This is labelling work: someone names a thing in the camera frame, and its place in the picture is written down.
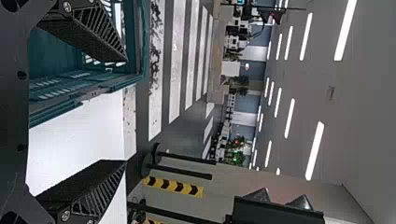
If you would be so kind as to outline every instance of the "yellow and black hazard stripe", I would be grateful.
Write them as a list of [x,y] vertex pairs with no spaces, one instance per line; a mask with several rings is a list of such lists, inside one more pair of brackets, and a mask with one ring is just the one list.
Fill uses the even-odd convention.
[[186,194],[195,198],[202,198],[204,194],[204,187],[181,183],[176,180],[161,179],[154,176],[146,177],[143,180],[143,184],[147,187]]
[[163,224],[163,222],[146,218],[144,224]]

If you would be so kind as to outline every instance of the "metal frame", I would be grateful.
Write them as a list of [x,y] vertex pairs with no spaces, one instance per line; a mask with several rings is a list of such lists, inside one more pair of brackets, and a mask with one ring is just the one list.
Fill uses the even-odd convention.
[[[29,224],[55,223],[54,218],[29,192],[25,178],[29,112],[32,110],[36,113],[43,112],[43,108],[49,109],[59,105],[56,103],[60,103],[51,102],[42,107],[29,108],[27,44],[31,30],[56,3],[56,0],[0,1],[0,48],[2,50],[0,54],[0,220],[4,214],[14,212]],[[145,27],[144,9],[142,6],[139,9],[141,9],[145,23],[142,26]],[[144,55],[149,48],[149,35],[145,29],[142,32],[142,55]],[[108,83],[107,86],[97,90],[94,96],[116,91],[143,79],[147,72],[147,65],[144,64],[145,60],[141,62],[135,75],[127,75],[118,83]],[[86,94],[73,99],[70,105],[78,106],[82,100],[94,96],[92,96],[92,91],[86,90]]]

